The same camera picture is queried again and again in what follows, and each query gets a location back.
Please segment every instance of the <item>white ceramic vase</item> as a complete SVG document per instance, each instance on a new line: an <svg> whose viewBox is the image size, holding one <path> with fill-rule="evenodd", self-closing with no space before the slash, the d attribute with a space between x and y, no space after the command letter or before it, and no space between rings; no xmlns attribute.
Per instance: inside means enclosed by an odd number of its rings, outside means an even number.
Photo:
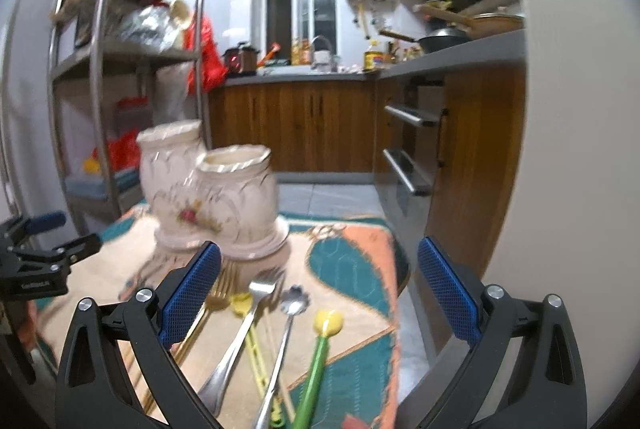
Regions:
<svg viewBox="0 0 640 429"><path fill-rule="evenodd" d="M278 215L278 185L271 150L233 145L202 154L184 186L181 212L212 232L223 255L258 259L279 249L289 225Z"/></svg>
<svg viewBox="0 0 640 429"><path fill-rule="evenodd" d="M138 135L140 184L160 223L156 241L172 250L197 248L211 234L180 215L182 189L205 152L200 120L183 120L146 129Z"/></svg>

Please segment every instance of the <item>yellow spoon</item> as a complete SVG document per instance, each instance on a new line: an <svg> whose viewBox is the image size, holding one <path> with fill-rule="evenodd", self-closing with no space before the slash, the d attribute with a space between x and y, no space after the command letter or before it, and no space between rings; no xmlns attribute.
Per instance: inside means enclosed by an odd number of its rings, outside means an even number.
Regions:
<svg viewBox="0 0 640 429"><path fill-rule="evenodd" d="M320 310L314 319L314 330L318 334L316 350L311 358L309 373L306 375L302 399L296 409L296 418L292 429L308 429L318 403L320 383L324 372L324 363L329 354L329 337L340 332L344 324L344 317L336 310Z"/></svg>

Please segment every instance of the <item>gray countertop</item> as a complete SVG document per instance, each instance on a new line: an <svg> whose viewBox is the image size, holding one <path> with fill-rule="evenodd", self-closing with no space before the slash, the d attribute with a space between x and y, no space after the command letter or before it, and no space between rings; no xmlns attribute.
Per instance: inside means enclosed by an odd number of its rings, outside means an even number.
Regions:
<svg viewBox="0 0 640 429"><path fill-rule="evenodd" d="M255 75L233 76L228 78L225 86L244 86L246 84L273 84L274 82L313 82L326 80L367 80L372 75L363 73L323 73L322 75Z"/></svg>
<svg viewBox="0 0 640 429"><path fill-rule="evenodd" d="M525 31L517 30L423 55L417 59L383 70L379 73L326 73L324 75L258 75L227 79L225 86L269 84L274 82L311 82L326 80L377 80L415 75L444 75L447 72L500 64L526 62Z"/></svg>

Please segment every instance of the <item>drawer handle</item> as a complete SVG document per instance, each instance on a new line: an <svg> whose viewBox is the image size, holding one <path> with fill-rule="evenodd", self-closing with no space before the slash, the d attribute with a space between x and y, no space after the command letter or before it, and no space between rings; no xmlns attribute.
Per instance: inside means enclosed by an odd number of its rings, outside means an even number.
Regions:
<svg viewBox="0 0 640 429"><path fill-rule="evenodd" d="M409 176L402 170L400 164L396 160L394 154L389 149L384 149L382 155L385 157L389 167L396 173L398 179L402 182L402 185L406 188L407 192L412 196L429 196L431 194L431 187L428 185L415 186L409 179ZM415 166L414 161L408 157L408 155L401 151L399 155L404 157L412 166Z"/></svg>
<svg viewBox="0 0 640 429"><path fill-rule="evenodd" d="M444 167L445 161L442 158L442 152L444 151L444 141L447 138L447 117L449 116L449 109L445 108L440 114L440 123L438 124L438 137L436 139L436 162L438 167Z"/></svg>
<svg viewBox="0 0 640 429"><path fill-rule="evenodd" d="M437 115L421 112L413 107L385 105L385 111L414 127L434 126L440 123Z"/></svg>

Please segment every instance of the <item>pot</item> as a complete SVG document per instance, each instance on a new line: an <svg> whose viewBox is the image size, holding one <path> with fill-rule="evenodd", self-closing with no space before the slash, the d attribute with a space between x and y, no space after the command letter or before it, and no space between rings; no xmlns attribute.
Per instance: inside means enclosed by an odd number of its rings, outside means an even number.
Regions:
<svg viewBox="0 0 640 429"><path fill-rule="evenodd" d="M210 234L179 216L180 193L205 152L200 120L183 120L146 129L138 135L140 184L158 218L156 241L171 250L196 249Z"/></svg>
<svg viewBox="0 0 640 429"><path fill-rule="evenodd" d="M469 37L472 39L482 39L524 28L524 18L519 15L489 13L466 17L425 4L418 5L414 9L420 10L430 17L467 26Z"/></svg>
<svg viewBox="0 0 640 429"><path fill-rule="evenodd" d="M457 46L458 44L468 43L471 38L462 30L456 27L441 28L431 32L426 37L418 40L420 47L426 54Z"/></svg>
<svg viewBox="0 0 640 429"><path fill-rule="evenodd" d="M228 76L255 75L258 69L258 50L249 43L229 48L223 58Z"/></svg>
<svg viewBox="0 0 640 429"><path fill-rule="evenodd" d="M276 252L289 225L278 215L278 185L270 167L271 150L232 145L198 157L185 182L180 214L212 233L225 257L259 259Z"/></svg>

